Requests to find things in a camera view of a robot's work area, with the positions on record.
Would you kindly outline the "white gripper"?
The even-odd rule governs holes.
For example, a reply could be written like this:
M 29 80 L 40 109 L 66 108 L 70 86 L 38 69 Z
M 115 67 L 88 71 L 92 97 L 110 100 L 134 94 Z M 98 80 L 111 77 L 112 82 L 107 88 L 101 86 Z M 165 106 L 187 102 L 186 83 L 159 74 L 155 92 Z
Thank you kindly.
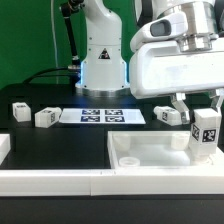
M 176 41 L 143 45 L 131 58 L 129 80 L 137 99 L 171 95 L 183 124 L 190 123 L 185 104 L 190 92 L 209 92 L 215 110 L 224 101 L 224 41 L 214 41 L 209 51 L 183 53 Z

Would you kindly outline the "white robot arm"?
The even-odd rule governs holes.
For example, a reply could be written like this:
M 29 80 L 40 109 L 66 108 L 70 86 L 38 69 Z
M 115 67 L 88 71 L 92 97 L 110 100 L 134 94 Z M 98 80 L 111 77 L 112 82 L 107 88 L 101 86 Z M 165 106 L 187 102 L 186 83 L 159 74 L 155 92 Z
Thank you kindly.
M 215 20 L 216 0 L 134 0 L 139 30 L 133 52 L 121 56 L 122 22 L 103 0 L 67 0 L 60 6 L 72 54 L 81 75 L 78 90 L 116 95 L 129 90 L 137 99 L 169 96 L 184 123 L 189 93 L 209 93 L 210 110 L 224 100 L 224 38 Z

